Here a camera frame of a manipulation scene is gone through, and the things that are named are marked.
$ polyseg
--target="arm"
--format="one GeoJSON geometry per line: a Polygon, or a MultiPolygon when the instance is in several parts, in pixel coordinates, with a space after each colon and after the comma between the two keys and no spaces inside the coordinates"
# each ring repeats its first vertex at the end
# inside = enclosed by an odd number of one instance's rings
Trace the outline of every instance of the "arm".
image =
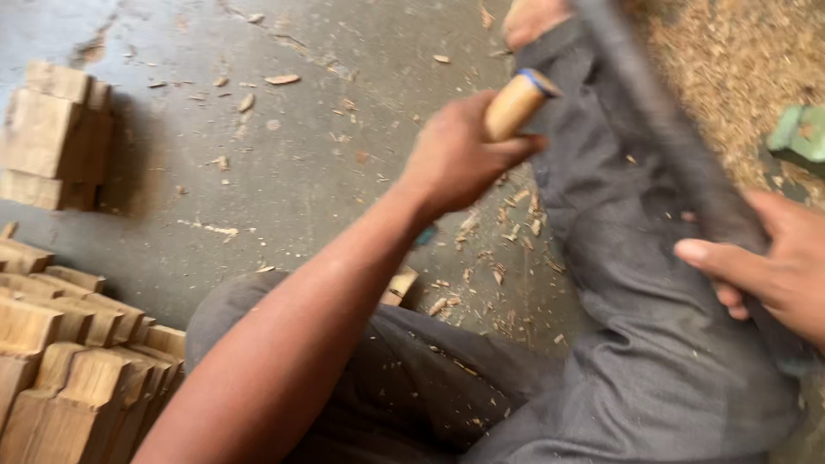
{"type": "Polygon", "coordinates": [[[215,345],[134,464],[277,460],[298,443],[415,238],[543,146],[535,136],[483,142],[483,113],[494,96],[452,102],[432,118],[398,183],[215,345]]]}
{"type": "Polygon", "coordinates": [[[693,239],[676,244],[676,255],[727,282],[717,283],[716,293],[732,317],[749,317],[741,288],[825,353],[825,215],[776,194],[754,192],[747,199],[773,238],[767,256],[693,239]]]}

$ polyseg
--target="fingernail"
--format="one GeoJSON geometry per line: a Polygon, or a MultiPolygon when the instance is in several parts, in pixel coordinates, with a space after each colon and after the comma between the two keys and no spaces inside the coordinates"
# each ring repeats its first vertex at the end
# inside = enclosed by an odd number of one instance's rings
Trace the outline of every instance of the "fingernail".
{"type": "Polygon", "coordinates": [[[676,244],[674,251],[688,263],[700,263],[708,256],[707,248],[695,240],[682,240],[676,244]]]}

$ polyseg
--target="gray pants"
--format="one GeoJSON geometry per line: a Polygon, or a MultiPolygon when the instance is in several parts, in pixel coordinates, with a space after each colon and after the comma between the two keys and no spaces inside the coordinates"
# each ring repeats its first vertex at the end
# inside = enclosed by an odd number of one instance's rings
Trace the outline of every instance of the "gray pants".
{"type": "MultiPolygon", "coordinates": [[[[381,306],[286,461],[765,462],[800,421],[799,385],[673,255],[695,227],[679,219],[679,191],[622,91],[576,20],[517,59],[565,95],[535,118],[531,130],[552,144],[533,164],[582,305],[602,328],[564,361],[381,306]]],[[[190,322],[187,367],[283,278],[216,288],[190,322]]]]}

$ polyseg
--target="foot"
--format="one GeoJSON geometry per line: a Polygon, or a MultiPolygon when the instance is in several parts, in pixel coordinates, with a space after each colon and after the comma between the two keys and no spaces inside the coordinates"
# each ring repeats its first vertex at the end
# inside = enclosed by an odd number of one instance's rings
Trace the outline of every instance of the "foot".
{"type": "Polygon", "coordinates": [[[572,13],[566,0],[513,0],[504,19],[504,41],[515,52],[538,40],[572,13]]]}

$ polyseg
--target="person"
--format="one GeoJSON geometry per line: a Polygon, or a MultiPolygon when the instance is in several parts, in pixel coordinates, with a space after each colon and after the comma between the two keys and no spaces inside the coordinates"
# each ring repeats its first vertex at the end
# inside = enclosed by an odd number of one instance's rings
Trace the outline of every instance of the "person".
{"type": "Polygon", "coordinates": [[[768,256],[694,239],[567,5],[516,0],[506,29],[519,67],[565,95],[531,124],[540,135],[486,143],[495,93],[451,102],[401,178],[308,263],[214,289],[190,323],[188,378],[135,464],[752,464],[799,425],[799,383],[772,365],[737,289],[825,348],[825,216],[758,193],[768,256]],[[599,330],[565,361],[378,305],[424,228],[528,158],[599,330]],[[727,282],[718,295],[708,277],[727,282]]]}

